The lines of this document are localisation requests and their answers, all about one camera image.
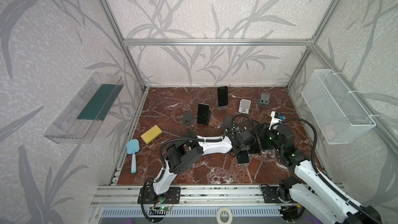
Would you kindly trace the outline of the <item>white-edged phone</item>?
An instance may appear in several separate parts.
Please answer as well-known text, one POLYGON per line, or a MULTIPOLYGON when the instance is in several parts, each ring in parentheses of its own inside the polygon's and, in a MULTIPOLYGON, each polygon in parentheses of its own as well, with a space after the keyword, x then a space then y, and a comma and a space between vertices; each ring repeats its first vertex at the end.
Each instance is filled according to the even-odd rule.
POLYGON ((267 137, 260 138, 260 145, 261 145, 261 150, 273 150, 274 149, 272 140, 270 140, 267 137))

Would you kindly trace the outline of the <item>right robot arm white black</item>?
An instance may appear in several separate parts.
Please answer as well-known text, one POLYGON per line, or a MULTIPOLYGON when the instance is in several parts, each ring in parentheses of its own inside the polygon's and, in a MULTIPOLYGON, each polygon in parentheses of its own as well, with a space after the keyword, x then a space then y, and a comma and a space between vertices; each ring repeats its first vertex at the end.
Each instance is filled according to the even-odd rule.
POLYGON ((283 118, 272 119, 270 125, 257 122, 254 134, 267 149, 275 149, 280 161, 294 175, 279 182, 275 190, 263 188, 267 200, 296 202, 323 224, 380 224, 380 213, 364 206, 329 180, 315 163, 316 142, 308 157, 294 145, 294 133, 283 118))

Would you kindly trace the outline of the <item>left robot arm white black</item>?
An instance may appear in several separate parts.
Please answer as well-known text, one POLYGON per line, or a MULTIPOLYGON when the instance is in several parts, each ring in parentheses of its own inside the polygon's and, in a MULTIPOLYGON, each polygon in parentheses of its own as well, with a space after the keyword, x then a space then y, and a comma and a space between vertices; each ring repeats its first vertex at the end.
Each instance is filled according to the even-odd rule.
POLYGON ((166 141, 159 147, 162 168, 155 178, 148 178, 143 189, 151 198, 165 195, 177 175, 188 171, 202 156, 215 153, 233 155, 248 150, 256 141, 252 120, 239 114, 228 116, 223 123, 221 136, 204 137, 190 131, 181 137, 166 141))

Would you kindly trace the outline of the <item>green-edged phone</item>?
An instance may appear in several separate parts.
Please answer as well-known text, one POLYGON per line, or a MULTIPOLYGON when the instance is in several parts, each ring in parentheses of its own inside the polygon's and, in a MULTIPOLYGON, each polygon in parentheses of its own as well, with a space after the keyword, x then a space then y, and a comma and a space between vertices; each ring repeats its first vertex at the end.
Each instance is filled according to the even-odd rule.
POLYGON ((209 125, 211 118, 211 111, 208 104, 198 104, 198 112, 197 112, 197 123, 203 125, 209 125))

